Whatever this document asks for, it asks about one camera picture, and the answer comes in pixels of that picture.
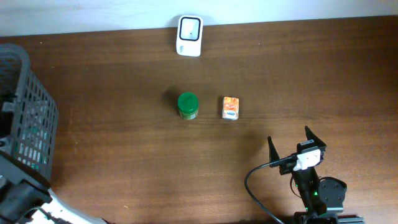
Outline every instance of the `wooden table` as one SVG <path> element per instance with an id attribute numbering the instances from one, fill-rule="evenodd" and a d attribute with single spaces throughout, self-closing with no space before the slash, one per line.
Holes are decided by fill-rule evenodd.
<path id="1" fill-rule="evenodd" d="M 234 223 L 268 216 L 243 180 L 305 140 L 328 149 L 321 176 L 348 184 L 345 214 L 398 216 L 398 17 L 210 26 L 202 55 L 175 52 L 176 29 L 8 37 L 60 113 L 51 183 L 64 201 L 116 223 Z M 185 121 L 179 93 L 200 100 Z M 221 119 L 223 96 L 240 99 Z M 249 179 L 278 216 L 304 207 L 290 175 Z"/>

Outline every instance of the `jar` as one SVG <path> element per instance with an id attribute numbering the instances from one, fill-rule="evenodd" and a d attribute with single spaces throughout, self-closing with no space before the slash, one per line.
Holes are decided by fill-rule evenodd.
<path id="1" fill-rule="evenodd" d="M 178 98 L 178 111 L 183 119 L 193 119 L 198 116 L 199 102 L 193 93 L 182 93 Z"/>

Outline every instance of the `small box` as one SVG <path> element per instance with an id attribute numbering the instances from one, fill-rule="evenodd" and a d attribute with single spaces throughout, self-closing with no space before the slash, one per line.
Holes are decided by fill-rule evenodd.
<path id="1" fill-rule="evenodd" d="M 239 117 L 239 99 L 233 97 L 224 97 L 223 100 L 223 118 L 236 120 Z"/>

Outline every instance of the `black cable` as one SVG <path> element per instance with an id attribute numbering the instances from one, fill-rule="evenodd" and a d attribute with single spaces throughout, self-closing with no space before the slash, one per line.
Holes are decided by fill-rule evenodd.
<path id="1" fill-rule="evenodd" d="M 278 219 L 274 214 L 272 214 L 272 212 L 270 212 L 265 206 L 262 205 L 262 203 L 260 201 L 258 201 L 258 199 L 253 195 L 253 193 L 249 190 L 249 186 L 248 186 L 248 178 L 249 176 L 256 170 L 261 169 L 263 167 L 269 166 L 269 165 L 273 165 L 278 161 L 275 162 L 269 162 L 267 164 L 263 164 L 263 165 L 259 165 L 256 168 L 254 168 L 253 170 L 250 170 L 250 172 L 246 175 L 246 177 L 244 178 L 244 186 L 247 190 L 247 192 L 249 193 L 250 197 L 269 215 L 271 216 L 277 223 L 279 224 L 285 224 L 284 222 L 282 222 L 280 219 Z"/>
<path id="2" fill-rule="evenodd" d="M 38 210 L 40 212 L 43 213 L 43 215 L 45 215 L 47 217 L 48 220 L 53 221 L 55 224 L 72 224 L 68 221 L 65 221 L 61 218 L 54 218 L 53 216 L 51 216 L 51 214 L 49 214 L 48 212 L 46 212 L 45 210 L 43 210 L 42 207 L 37 206 L 37 207 L 33 207 L 31 209 L 29 209 L 28 211 L 26 211 L 23 216 L 20 217 L 20 219 L 18 219 L 17 223 L 19 223 L 29 212 L 34 211 L 34 210 Z"/>
<path id="3" fill-rule="evenodd" d="M 301 198 L 299 195 L 296 194 L 296 192 L 294 192 L 293 187 L 292 187 L 292 183 L 293 183 L 293 176 L 292 178 L 290 178 L 290 189 L 292 190 L 293 194 L 298 196 L 299 198 Z"/>

